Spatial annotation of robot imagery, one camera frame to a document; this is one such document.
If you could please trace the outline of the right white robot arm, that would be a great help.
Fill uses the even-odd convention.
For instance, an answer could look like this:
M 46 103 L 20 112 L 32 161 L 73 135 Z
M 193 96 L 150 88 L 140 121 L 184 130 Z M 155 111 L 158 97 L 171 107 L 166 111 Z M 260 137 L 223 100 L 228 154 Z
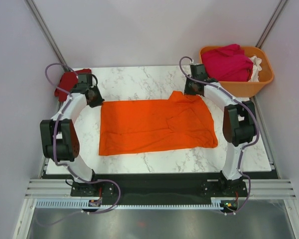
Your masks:
M 184 93 L 200 95 L 211 100 L 223 111 L 222 132 L 227 141 L 225 164 L 217 183 L 211 184 L 212 192 L 223 196 L 236 196 L 246 192 L 241 163 L 244 150 L 257 143 L 260 137 L 252 101 L 241 101 L 225 90 L 217 80 L 208 78 L 203 64 L 190 64 L 186 74 Z

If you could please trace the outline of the orange t shirt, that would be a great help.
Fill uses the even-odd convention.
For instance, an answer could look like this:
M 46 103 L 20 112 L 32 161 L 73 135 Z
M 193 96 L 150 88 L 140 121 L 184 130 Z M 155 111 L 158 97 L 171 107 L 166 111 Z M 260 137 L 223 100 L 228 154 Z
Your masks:
M 217 145 L 214 120 L 200 96 L 173 91 L 168 99 L 111 101 L 101 107 L 100 156 Z

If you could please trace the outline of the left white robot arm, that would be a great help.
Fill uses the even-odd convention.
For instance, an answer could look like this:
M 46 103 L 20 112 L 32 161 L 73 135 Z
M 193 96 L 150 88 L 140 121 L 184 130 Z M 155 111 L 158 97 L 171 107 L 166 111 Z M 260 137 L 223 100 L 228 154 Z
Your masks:
M 70 173 L 73 180 L 71 196 L 93 197 L 99 196 L 102 187 L 95 181 L 94 170 L 86 165 L 80 155 L 74 123 L 86 106 L 99 107 L 104 99 L 94 74 L 80 72 L 77 77 L 78 83 L 69 91 L 60 110 L 51 119 L 41 121 L 41 142 L 44 156 Z

